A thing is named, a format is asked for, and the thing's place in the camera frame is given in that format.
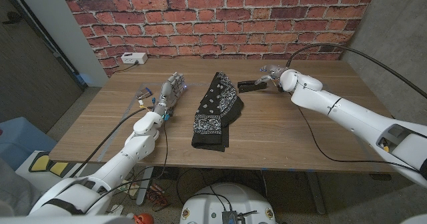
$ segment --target folded cloth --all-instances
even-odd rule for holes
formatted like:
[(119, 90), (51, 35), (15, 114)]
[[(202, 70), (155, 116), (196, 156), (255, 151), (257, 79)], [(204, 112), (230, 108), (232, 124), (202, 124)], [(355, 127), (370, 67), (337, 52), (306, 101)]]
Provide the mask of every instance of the folded cloth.
[(243, 109), (233, 83), (220, 72), (213, 78), (194, 118), (194, 135), (191, 145), (214, 151), (225, 151), (228, 147), (228, 126)]

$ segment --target robot finger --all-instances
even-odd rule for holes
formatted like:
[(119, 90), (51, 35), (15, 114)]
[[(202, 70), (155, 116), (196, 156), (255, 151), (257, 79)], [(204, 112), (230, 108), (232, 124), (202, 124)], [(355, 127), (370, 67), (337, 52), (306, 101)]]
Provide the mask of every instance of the robot finger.
[(255, 85), (258, 85), (258, 84), (263, 83), (263, 82), (266, 83), (272, 79), (273, 78), (270, 75), (264, 75), (261, 78), (259, 78), (258, 80), (256, 80)]
[(276, 72), (280, 67), (277, 65), (265, 65), (263, 67), (261, 67), (260, 71), (266, 71), (269, 73), (274, 73)]

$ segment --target brick wallpaper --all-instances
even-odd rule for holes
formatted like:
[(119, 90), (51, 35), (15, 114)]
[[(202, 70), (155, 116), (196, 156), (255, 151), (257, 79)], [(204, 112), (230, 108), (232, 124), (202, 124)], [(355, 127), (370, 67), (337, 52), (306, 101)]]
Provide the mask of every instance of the brick wallpaper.
[[(126, 51), (159, 58), (287, 59), (344, 44), (371, 0), (66, 0), (105, 72)], [(308, 49), (297, 59), (335, 60)]]

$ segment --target table top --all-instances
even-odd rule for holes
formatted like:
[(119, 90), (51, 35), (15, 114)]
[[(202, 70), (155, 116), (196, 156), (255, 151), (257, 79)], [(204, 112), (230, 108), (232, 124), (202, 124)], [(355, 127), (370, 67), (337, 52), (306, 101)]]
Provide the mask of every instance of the table top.
[[(161, 85), (171, 74), (183, 73), (187, 91), (173, 117), (165, 122), (168, 140), (167, 166), (290, 171), (393, 172), (378, 163), (339, 163), (323, 156), (310, 130), (288, 93), (279, 93), (269, 83), (264, 90), (239, 93), (244, 102), (240, 118), (230, 125), (230, 147), (225, 152), (191, 146), (193, 122), (199, 102), (217, 71), (223, 71), (237, 86), (255, 80), (267, 64), (285, 65), (283, 60), (149, 59), (124, 73), (115, 73), (50, 153), (54, 161), (83, 162), (126, 115), (138, 110), (135, 94), (142, 87), (158, 98)], [(354, 70), (343, 61), (293, 61), (291, 67), (319, 79), (324, 89), (381, 115), (390, 116)], [(145, 103), (151, 105), (151, 98)], [(332, 158), (380, 160), (368, 144), (334, 123), (327, 116), (302, 109), (316, 141)], [(106, 162), (120, 151), (133, 131), (133, 124), (146, 111), (129, 118), (95, 154), (91, 162)], [(152, 154), (141, 165), (163, 165), (166, 155), (161, 131)]]

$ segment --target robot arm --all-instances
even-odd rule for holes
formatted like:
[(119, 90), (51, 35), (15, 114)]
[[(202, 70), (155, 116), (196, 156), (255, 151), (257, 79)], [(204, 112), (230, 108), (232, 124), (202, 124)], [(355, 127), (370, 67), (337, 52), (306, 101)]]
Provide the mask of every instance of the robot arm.
[(124, 148), (87, 177), (67, 178), (60, 181), (36, 202), (31, 216), (68, 216), (74, 214), (96, 215), (105, 213), (111, 201), (111, 192), (96, 204), (92, 203), (103, 193), (117, 187), (132, 167), (153, 150), (159, 137), (158, 129), (167, 120), (167, 110), (172, 108), (186, 85), (182, 74), (174, 73), (162, 86), (159, 101), (133, 126)]
[[(296, 105), (328, 116), (369, 143), (383, 160), (425, 172), (427, 126), (381, 116), (322, 90), (320, 81), (293, 69), (269, 66), (263, 67), (262, 71), (270, 71), (270, 78), (264, 76), (258, 83), (279, 79), (284, 91), (293, 92), (291, 101)], [(427, 188), (427, 180), (420, 173), (395, 165), (392, 167)]]

